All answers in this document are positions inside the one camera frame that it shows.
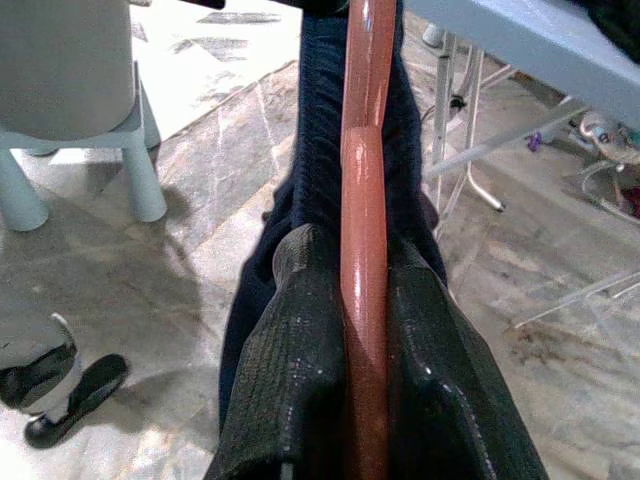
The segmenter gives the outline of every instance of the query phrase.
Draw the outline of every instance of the dark blue trousers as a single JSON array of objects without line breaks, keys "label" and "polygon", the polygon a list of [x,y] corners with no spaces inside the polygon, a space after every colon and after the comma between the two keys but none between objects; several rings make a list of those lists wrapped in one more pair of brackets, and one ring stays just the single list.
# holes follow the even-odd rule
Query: dark blue trousers
[{"label": "dark blue trousers", "polygon": [[[275,193],[275,207],[255,252],[242,270],[231,308],[220,366],[220,426],[245,340],[275,293],[271,269],[278,243],[306,223],[340,235],[340,128],[347,18],[304,15],[300,49],[299,113],[291,173]],[[420,115],[400,57],[402,1],[384,122],[384,157],[389,232],[409,239],[446,283],[438,246],[421,206]]]}]

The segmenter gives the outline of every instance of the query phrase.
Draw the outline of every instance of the white cylinder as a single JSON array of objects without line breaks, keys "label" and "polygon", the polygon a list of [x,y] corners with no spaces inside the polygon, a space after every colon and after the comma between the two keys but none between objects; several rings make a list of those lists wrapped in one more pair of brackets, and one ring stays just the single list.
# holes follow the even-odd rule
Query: white cylinder
[{"label": "white cylinder", "polygon": [[0,126],[75,140],[134,102],[127,0],[0,0]]}]

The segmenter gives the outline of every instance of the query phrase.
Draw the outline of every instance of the black textured fabric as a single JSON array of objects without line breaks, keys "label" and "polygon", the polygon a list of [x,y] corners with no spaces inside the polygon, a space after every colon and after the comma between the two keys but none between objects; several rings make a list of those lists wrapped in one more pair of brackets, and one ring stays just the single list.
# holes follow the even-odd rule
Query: black textured fabric
[{"label": "black textured fabric", "polygon": [[335,15],[345,12],[349,6],[349,0],[272,0],[277,3],[303,9],[314,15]]},{"label": "black textured fabric", "polygon": [[[400,57],[402,2],[384,122],[384,159],[389,230],[411,239],[446,282],[446,272],[422,208],[420,114]],[[340,128],[347,19],[305,14],[300,48],[298,132],[292,171],[275,194],[275,206],[256,250],[244,265],[233,301],[220,369],[220,425],[224,424],[245,339],[275,293],[271,263],[280,240],[313,223],[340,235],[342,169]]]},{"label": "black textured fabric", "polygon": [[636,63],[640,63],[638,0],[574,0],[589,9],[598,28]]},{"label": "black textured fabric", "polygon": [[345,392],[338,245],[289,233],[274,256],[277,292],[247,339],[210,480],[339,479]]},{"label": "black textured fabric", "polygon": [[225,7],[225,0],[183,0],[187,3],[195,3],[196,5],[202,5],[203,7],[215,8],[222,10]]},{"label": "black textured fabric", "polygon": [[390,257],[391,478],[547,479],[485,341],[413,245]]}]

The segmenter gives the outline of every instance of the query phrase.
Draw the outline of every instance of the black shoe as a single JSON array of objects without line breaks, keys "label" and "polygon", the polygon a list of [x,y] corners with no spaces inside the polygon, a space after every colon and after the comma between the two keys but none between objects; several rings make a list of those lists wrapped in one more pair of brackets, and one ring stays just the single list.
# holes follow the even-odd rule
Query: black shoe
[{"label": "black shoe", "polygon": [[24,430],[27,443],[38,449],[54,446],[82,417],[109,398],[127,374],[127,364],[120,355],[107,355],[97,360],[83,373],[80,383],[71,392],[67,415],[57,423],[46,415],[31,420]]}]

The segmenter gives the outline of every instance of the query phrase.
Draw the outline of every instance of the marble floor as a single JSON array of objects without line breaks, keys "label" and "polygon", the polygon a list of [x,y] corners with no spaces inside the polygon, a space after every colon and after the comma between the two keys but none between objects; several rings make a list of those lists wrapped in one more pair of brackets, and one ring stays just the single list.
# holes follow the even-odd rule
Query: marble floor
[{"label": "marble floor", "polygon": [[[27,234],[0,219],[0,315],[9,296],[57,311],[87,363],[118,352],[131,376],[49,451],[25,446],[26,419],[0,406],[0,464],[12,479],[191,480],[212,458],[226,316],[289,168],[297,110],[299,14],[227,3],[223,12],[170,0],[132,7],[163,140],[152,151],[169,204],[163,220],[131,217],[116,151],[14,152],[52,213]],[[404,55],[426,111],[435,59],[420,40],[426,22],[406,22]],[[495,68],[488,59],[486,70]],[[544,100],[511,80],[483,92],[478,137],[544,112]],[[464,144],[465,115],[451,126],[449,152]],[[431,138],[425,123],[425,164]],[[488,341],[551,478],[640,479],[640,288],[524,323],[564,295],[640,269],[640,230],[567,182],[584,161],[555,146],[501,148],[475,172],[507,210],[465,189],[440,244],[452,292]],[[444,178],[445,193],[456,175]]]}]

